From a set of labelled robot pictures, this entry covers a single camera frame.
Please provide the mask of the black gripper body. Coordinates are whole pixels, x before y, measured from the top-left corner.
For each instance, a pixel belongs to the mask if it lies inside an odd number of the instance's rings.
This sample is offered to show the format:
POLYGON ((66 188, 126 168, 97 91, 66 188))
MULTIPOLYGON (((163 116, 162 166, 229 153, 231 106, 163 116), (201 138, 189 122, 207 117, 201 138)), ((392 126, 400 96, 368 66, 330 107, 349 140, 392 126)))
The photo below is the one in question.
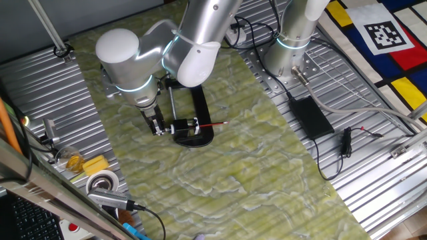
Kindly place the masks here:
POLYGON ((158 105, 151 107, 149 109, 142 109, 141 114, 149 128, 150 128, 149 124, 151 123, 152 120, 155 120, 158 118, 158 119, 162 119, 164 122, 163 114, 158 105))

